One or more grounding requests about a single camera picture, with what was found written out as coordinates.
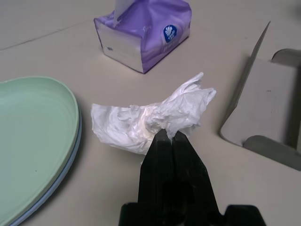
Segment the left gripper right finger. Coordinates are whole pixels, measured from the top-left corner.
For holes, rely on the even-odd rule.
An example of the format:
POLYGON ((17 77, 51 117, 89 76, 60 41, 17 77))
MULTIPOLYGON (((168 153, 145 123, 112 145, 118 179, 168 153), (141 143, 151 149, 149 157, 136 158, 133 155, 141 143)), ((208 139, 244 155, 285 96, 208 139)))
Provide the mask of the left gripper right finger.
POLYGON ((190 186, 190 202, 203 209, 218 208, 208 171, 186 135, 173 138, 173 158, 177 179, 190 186))

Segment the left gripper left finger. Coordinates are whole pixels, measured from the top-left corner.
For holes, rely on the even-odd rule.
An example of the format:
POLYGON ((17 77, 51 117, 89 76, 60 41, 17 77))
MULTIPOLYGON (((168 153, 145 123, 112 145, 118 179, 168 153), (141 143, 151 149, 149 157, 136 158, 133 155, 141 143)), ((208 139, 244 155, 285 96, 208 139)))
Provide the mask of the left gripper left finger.
POLYGON ((165 130, 154 137, 140 169, 139 203, 160 204, 163 186, 173 177, 172 144, 165 130))

